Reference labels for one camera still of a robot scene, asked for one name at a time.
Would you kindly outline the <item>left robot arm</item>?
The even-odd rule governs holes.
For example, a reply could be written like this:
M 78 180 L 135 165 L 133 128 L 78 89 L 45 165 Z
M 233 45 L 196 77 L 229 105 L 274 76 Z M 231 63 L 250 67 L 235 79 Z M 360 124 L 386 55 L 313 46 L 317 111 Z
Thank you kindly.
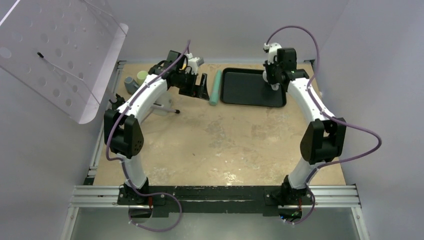
M 163 107 L 157 100 L 169 88 L 178 88 L 183 96 L 209 100 L 207 74 L 199 74 L 202 57 L 192 53 L 169 51 L 165 60 L 153 65 L 140 87 L 126 102 L 104 113 L 106 158 L 119 161 L 124 173 L 124 191 L 138 205 L 154 194 L 149 191 L 148 178 L 141 166 L 144 135 L 141 124 L 151 110 L 179 114 L 178 109 Z

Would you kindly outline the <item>yellow mug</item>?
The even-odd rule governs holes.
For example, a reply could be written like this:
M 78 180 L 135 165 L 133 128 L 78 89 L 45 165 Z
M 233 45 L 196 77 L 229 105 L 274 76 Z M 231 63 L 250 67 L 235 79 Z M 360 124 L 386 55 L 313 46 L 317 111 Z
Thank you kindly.
M 184 64 L 183 64 L 183 66 L 180 68 L 180 70 L 181 70 L 181 71 L 183 71 L 183 70 L 185 70 L 185 69 L 186 69 L 186 67 L 187 67 L 187 64 L 186 64 L 186 63 L 184 63 Z

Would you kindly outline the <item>grey-blue mug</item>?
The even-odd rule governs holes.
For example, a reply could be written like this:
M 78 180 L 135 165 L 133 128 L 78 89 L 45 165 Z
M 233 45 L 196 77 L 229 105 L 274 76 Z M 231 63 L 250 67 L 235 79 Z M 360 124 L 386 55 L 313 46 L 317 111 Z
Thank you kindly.
M 273 91 L 277 91 L 280 88 L 280 84 L 276 83 L 276 84 L 270 84 L 267 78 L 267 72 L 264 70 L 262 73 L 262 78 L 263 80 L 271 87 L 271 89 Z

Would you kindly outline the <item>dark teal hexagonal mug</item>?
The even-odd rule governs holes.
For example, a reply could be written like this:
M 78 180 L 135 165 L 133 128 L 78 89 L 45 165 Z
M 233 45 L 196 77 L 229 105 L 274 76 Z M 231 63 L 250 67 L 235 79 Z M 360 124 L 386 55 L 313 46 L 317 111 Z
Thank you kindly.
M 128 94 L 133 95 L 140 86 L 134 78 L 128 76 L 124 79 L 124 87 Z

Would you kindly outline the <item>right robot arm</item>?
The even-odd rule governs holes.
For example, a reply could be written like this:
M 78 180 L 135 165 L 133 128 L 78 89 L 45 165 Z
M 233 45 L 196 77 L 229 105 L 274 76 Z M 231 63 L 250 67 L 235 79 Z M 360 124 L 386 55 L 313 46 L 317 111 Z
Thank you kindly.
M 284 178 L 280 189 L 269 194 L 281 205 L 295 204 L 307 194 L 308 183 L 317 170 L 341 155 L 346 127 L 331 120 L 332 113 L 324 113 L 326 107 L 310 84 L 309 75 L 297 68 L 294 48 L 265 43 L 263 50 L 267 60 L 263 64 L 262 78 L 272 90 L 291 95 L 308 122 L 300 141 L 299 162 Z

